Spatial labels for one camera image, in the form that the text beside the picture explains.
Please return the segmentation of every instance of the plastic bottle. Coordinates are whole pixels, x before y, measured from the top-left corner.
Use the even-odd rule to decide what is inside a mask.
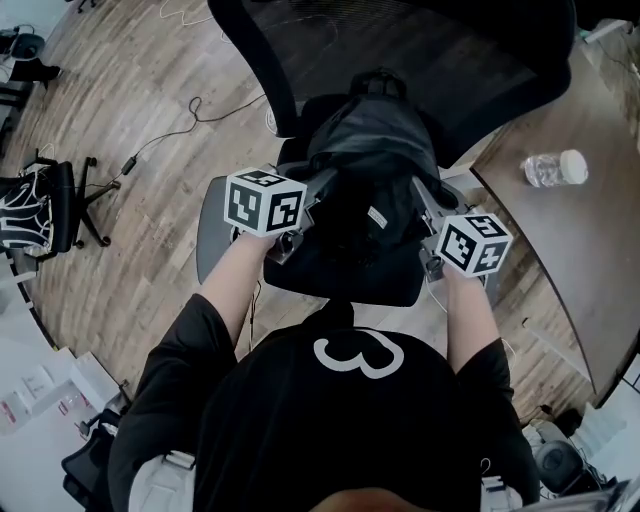
[[[534,187],[580,185],[589,177],[587,162],[575,149],[530,156],[522,168]]]

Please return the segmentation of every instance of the white strap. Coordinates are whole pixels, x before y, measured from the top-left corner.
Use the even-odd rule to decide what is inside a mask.
[[[145,462],[131,486],[129,512],[191,512],[195,476],[195,459],[186,453]]]

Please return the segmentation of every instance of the forearm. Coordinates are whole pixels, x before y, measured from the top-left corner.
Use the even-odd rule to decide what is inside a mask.
[[[231,244],[200,288],[229,331],[235,347],[272,238],[243,234]]]
[[[458,373],[467,361],[500,334],[479,279],[448,278],[447,289],[447,360]]]

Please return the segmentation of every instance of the desk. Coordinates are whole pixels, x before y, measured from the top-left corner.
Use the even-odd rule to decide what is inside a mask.
[[[628,361],[640,328],[640,155],[618,104],[579,49],[573,81],[553,104],[506,125],[473,166],[536,254],[602,395]],[[536,189],[529,155],[580,150],[581,186]]]

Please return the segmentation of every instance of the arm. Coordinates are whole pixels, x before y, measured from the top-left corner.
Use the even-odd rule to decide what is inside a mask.
[[[247,315],[262,261],[274,238],[244,233],[231,244],[198,292],[216,308],[235,347]]]
[[[125,512],[140,466],[171,450],[195,453],[202,411],[236,365],[233,348],[273,239],[242,235],[147,358],[109,455],[114,510]]]
[[[445,265],[449,290],[447,359],[468,399],[479,460],[491,461],[486,476],[501,475],[525,505],[540,499],[540,478],[531,447],[511,404],[510,372],[498,327],[482,283]]]
[[[500,337],[489,299],[479,279],[467,279],[445,265],[449,296],[447,360],[458,373],[484,347]]]

